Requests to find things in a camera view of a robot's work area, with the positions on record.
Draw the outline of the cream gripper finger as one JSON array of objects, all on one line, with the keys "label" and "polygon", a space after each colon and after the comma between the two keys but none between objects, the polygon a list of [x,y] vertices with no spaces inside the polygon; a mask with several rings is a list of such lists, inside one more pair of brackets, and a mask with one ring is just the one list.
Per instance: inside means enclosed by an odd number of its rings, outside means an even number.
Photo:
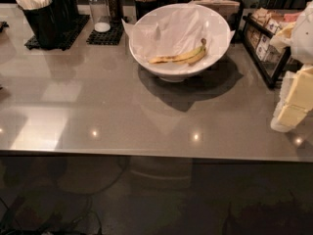
[{"label": "cream gripper finger", "polygon": [[296,106],[283,106],[278,104],[270,126],[273,130],[279,132],[289,132],[297,127],[297,125],[304,120],[307,113]]}]

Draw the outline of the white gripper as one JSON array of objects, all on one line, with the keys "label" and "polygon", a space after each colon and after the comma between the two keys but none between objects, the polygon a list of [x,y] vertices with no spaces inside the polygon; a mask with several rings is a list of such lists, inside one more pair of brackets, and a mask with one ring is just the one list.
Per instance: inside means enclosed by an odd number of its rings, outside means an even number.
[{"label": "white gripper", "polygon": [[[313,64],[313,1],[270,40],[278,52],[291,48],[291,57],[306,65]],[[286,103],[306,111],[313,109],[313,67],[303,66],[295,74]]]}]

